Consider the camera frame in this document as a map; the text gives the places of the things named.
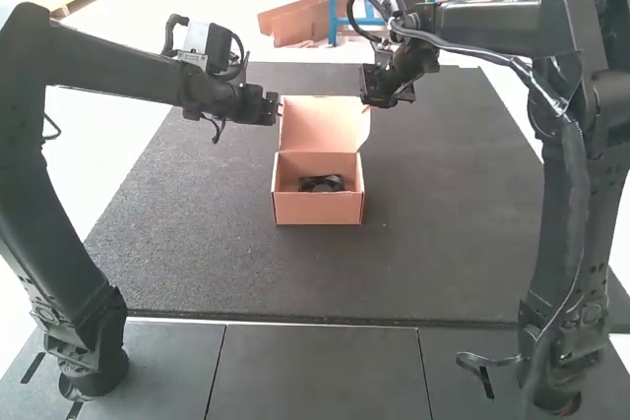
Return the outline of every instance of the black platform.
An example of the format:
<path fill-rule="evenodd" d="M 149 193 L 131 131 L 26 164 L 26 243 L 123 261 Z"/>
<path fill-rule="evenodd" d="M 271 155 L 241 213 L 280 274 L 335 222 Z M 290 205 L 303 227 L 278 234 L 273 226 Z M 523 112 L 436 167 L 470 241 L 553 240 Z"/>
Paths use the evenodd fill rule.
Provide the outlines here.
<path fill-rule="evenodd" d="M 68 418 L 73 403 L 57 389 L 59 369 L 44 357 L 27 384 L 25 372 L 42 346 L 36 331 L 0 381 L 2 420 L 173 420 L 203 419 L 208 406 L 225 326 L 128 323 L 125 350 L 129 374 L 103 399 L 83 405 Z"/>
<path fill-rule="evenodd" d="M 455 353 L 513 354 L 507 330 L 130 323 L 129 377 L 74 420 L 505 420 L 517 416 L 514 371 L 490 372 L 490 400 Z M 0 380 L 2 420 L 68 420 L 58 370 L 34 335 Z M 613 348 L 589 375 L 575 420 L 627 420 L 630 375 Z M 528 420 L 551 420 L 532 409 Z"/>
<path fill-rule="evenodd" d="M 252 64 L 284 94 L 358 91 L 356 65 Z M 514 324 L 536 261 L 542 172 L 479 69 L 374 110 L 360 227 L 275 227 L 278 130 L 173 109 L 87 240 L 140 315 L 345 324 Z M 630 299 L 609 280 L 616 330 Z"/>

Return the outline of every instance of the box flap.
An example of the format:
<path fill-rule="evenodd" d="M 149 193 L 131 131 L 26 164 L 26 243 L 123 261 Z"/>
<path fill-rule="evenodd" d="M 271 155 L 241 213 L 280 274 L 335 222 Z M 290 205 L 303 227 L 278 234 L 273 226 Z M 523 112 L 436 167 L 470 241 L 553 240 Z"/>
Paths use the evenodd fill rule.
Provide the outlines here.
<path fill-rule="evenodd" d="M 280 150 L 354 152 L 370 134 L 370 107 L 358 97 L 283 97 Z"/>
<path fill-rule="evenodd" d="M 337 0 L 338 17 L 346 16 L 347 0 Z M 320 41 L 328 37 L 330 2 L 324 0 L 292 10 L 271 19 L 274 46 L 290 46 L 304 40 Z"/>
<path fill-rule="evenodd" d="M 273 32 L 272 19 L 280 15 L 295 12 L 304 7 L 316 5 L 320 2 L 327 2 L 328 0 L 298 0 L 297 2 L 291 2 L 289 4 L 281 5 L 275 9 L 267 10 L 258 14 L 258 25 L 260 27 L 260 33 L 271 35 Z"/>

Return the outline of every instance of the black cable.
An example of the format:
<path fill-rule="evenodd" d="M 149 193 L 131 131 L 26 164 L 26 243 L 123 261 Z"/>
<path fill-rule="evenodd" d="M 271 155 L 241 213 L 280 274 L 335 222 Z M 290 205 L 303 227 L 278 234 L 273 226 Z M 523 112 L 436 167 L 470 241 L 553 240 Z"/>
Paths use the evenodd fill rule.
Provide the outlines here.
<path fill-rule="evenodd" d="M 55 140 L 59 138 L 59 136 L 61 135 L 61 129 L 59 128 L 59 126 L 57 126 L 57 124 L 52 120 L 52 118 L 50 118 L 48 114 L 46 114 L 45 112 L 43 114 L 43 118 L 52 126 L 52 128 L 55 129 L 55 133 L 53 133 L 52 135 L 43 136 L 42 137 L 43 140 L 47 142 L 49 140 Z"/>
<path fill-rule="evenodd" d="M 243 68 L 245 67 L 245 47 L 243 46 L 243 42 L 241 41 L 240 37 L 234 32 L 232 32 L 232 39 L 238 45 L 238 51 L 240 52 L 240 63 L 238 63 L 238 65 L 235 66 L 232 71 L 228 71 L 223 74 L 217 74 L 218 78 L 223 79 L 225 81 L 231 81 L 233 79 L 236 79 L 238 75 L 241 73 L 241 71 L 243 70 Z"/>
<path fill-rule="evenodd" d="M 220 121 L 220 126 L 219 126 L 219 124 L 217 123 L 217 120 L 215 120 L 213 118 L 208 118 L 203 113 L 201 114 L 201 118 L 203 118 L 204 120 L 209 121 L 215 127 L 216 132 L 215 132 L 215 135 L 213 136 L 213 143 L 216 145 L 219 142 L 219 139 L 221 138 L 221 134 L 223 133 L 223 130 L 225 130 L 225 121 L 226 120 L 222 119 Z"/>
<path fill-rule="evenodd" d="M 584 236 L 589 217 L 589 194 L 591 181 L 587 169 L 587 154 L 582 130 L 578 123 L 567 115 L 562 116 L 562 149 L 564 165 L 569 178 L 569 218 L 567 222 L 567 266 L 575 267 L 571 284 L 564 299 L 536 338 L 530 357 L 530 371 L 523 385 L 524 419 L 536 394 L 536 387 L 545 370 L 549 349 L 580 279 L 584 260 Z"/>
<path fill-rule="evenodd" d="M 354 18 L 354 10 L 352 9 L 355 1 L 356 0 L 347 0 L 347 4 L 346 4 L 347 21 L 350 23 L 350 26 L 352 27 L 352 29 L 356 31 L 358 34 L 372 41 L 373 43 L 380 44 L 381 42 L 383 42 L 383 38 L 381 38 L 380 36 L 377 36 L 374 33 L 370 33 L 369 31 L 362 29 L 359 26 L 359 24 L 356 22 L 356 19 Z M 378 0 L 368 0 L 368 1 L 370 2 L 370 4 L 374 6 L 374 8 L 381 15 L 381 17 L 383 17 L 383 20 L 387 22 L 387 18 L 388 18 L 387 12 L 385 12 L 385 9 L 379 3 L 379 1 Z"/>

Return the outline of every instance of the concrete floor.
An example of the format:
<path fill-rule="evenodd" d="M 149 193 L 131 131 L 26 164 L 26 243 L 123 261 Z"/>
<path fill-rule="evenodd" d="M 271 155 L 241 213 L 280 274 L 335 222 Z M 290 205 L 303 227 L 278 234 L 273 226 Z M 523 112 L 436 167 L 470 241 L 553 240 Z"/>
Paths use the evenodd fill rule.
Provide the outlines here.
<path fill-rule="evenodd" d="M 213 21 L 235 30 L 257 61 L 370 61 L 365 42 L 352 39 L 337 48 L 276 49 L 258 31 L 258 12 L 292 0 L 90 0 L 64 24 L 139 49 L 161 50 L 163 25 L 171 13 Z M 444 64 L 481 66 L 536 151 L 538 143 L 525 116 L 527 93 L 509 71 L 445 54 Z M 44 152 L 49 172 L 79 235 L 85 238 L 118 186 L 153 136 L 169 107 L 138 100 L 50 89 L 46 109 L 63 129 Z M 630 244 L 620 236 L 630 228 L 630 199 L 623 199 L 611 264 L 630 288 L 623 264 Z M 0 376 L 31 333 L 30 304 L 17 279 L 0 264 Z M 615 346 L 630 368 L 630 336 L 616 335 Z"/>

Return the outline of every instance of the robotic arm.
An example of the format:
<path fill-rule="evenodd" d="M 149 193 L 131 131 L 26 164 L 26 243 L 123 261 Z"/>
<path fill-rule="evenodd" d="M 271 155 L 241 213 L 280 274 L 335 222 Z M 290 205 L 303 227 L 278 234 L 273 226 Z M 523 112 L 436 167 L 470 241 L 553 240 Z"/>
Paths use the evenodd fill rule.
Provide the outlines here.
<path fill-rule="evenodd" d="M 0 254 L 29 294 L 45 350 L 58 359 L 61 392 L 85 401 L 107 394 L 126 374 L 127 308 L 50 183 L 41 153 L 46 87 L 168 103 L 185 118 L 207 113 L 223 125 L 274 124 L 278 95 L 263 97 L 260 86 L 246 84 L 242 44 L 217 25 L 192 25 L 196 47 L 166 48 L 180 58 L 170 59 L 68 29 L 49 15 L 34 4 L 0 9 Z M 241 46 L 235 71 L 233 37 Z"/>
<path fill-rule="evenodd" d="M 509 67 L 530 90 L 544 198 L 519 354 L 458 353 L 457 362 L 482 380 L 481 368 L 518 365 L 526 416 L 532 401 L 575 412 L 609 332 L 608 258 L 630 167 L 630 0 L 368 0 L 388 19 L 388 40 L 353 21 L 354 1 L 350 24 L 376 44 L 376 64 L 361 68 L 364 103 L 413 101 L 413 83 L 439 71 L 441 49 Z"/>

